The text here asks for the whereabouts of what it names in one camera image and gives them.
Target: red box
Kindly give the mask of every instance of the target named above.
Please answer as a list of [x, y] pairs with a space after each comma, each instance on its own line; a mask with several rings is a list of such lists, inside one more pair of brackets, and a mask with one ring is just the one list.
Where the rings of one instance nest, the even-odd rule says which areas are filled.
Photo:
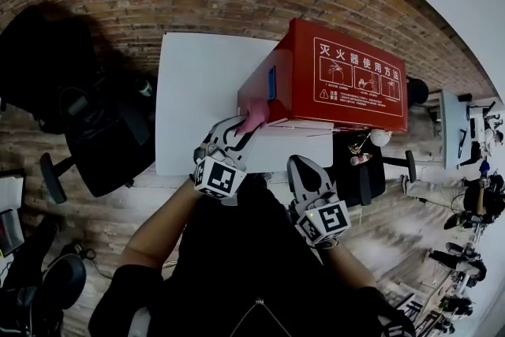
[[401, 60], [359, 39], [294, 19], [238, 91], [238, 107], [244, 114], [250, 99], [267, 99], [270, 122], [310, 120], [406, 131], [406, 94]]

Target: fire extinguisher box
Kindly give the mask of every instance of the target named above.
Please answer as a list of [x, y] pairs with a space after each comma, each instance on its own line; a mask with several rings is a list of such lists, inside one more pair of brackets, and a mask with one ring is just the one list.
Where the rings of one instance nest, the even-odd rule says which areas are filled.
[[269, 101], [270, 125], [407, 129], [404, 63], [392, 54], [321, 25], [294, 19], [277, 47], [238, 91]]

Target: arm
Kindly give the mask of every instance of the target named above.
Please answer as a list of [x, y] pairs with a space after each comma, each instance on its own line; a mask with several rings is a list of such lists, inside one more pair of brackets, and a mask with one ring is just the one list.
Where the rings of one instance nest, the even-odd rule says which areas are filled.
[[201, 194], [187, 180], [170, 199], [149, 218], [123, 250], [120, 265], [138, 264], [161, 270], [174, 250]]
[[324, 267], [335, 273], [346, 285], [355, 290], [366, 286], [377, 288], [372, 273], [342, 243], [318, 252]]
[[477, 200], [477, 215], [485, 215], [486, 210], [484, 208], [484, 180], [481, 178], [479, 180], [479, 199]]

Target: marker cube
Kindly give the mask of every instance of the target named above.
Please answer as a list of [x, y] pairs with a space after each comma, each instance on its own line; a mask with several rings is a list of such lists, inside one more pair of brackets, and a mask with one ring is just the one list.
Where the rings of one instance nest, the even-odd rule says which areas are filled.
[[232, 197], [246, 173], [206, 156], [195, 170], [195, 190], [222, 200]]
[[350, 227], [345, 201], [309, 209], [297, 222], [298, 230], [312, 245], [336, 238]]

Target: wooden floor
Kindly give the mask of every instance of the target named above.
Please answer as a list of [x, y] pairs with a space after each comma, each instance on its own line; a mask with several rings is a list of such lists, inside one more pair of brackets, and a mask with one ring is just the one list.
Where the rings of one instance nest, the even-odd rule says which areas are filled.
[[[412, 123], [410, 127], [417, 131], [419, 125]], [[412, 139], [407, 135], [391, 145], [400, 150], [402, 144], [412, 143]], [[123, 187], [108, 196], [94, 198], [73, 168], [61, 177], [68, 201], [55, 205], [50, 202], [39, 169], [39, 157], [44, 152], [49, 152], [55, 162], [69, 156], [63, 136], [42, 133], [30, 115], [9, 107], [0, 118], [0, 170], [21, 167], [26, 170], [22, 209], [26, 233], [29, 234], [41, 220], [40, 214], [64, 216], [66, 229], [54, 242], [46, 261], [57, 255], [64, 244], [76, 240], [97, 252], [95, 262], [108, 276], [113, 274], [117, 258], [133, 232], [185, 180], [185, 177], [160, 177], [153, 165], [136, 178], [131, 189]], [[270, 187], [281, 202], [289, 203], [286, 174], [276, 173]], [[423, 262], [425, 250], [428, 247], [442, 249], [448, 241], [467, 239], [467, 235], [459, 231], [442, 230], [450, 214], [446, 208], [425, 205], [403, 196], [399, 181], [389, 181], [385, 194], [362, 212], [353, 213], [353, 228], [343, 241], [373, 271], [380, 288], [392, 301], [401, 299], [402, 291], [407, 293], [408, 287], [428, 296], [432, 286], [441, 282], [447, 272], [431, 260]], [[178, 253], [174, 252], [169, 260], [176, 261], [177, 257]], [[88, 281], [84, 293], [65, 313], [65, 335], [88, 335], [88, 319], [110, 282], [91, 262], [86, 266]], [[172, 269], [166, 270], [164, 275], [170, 276]]]

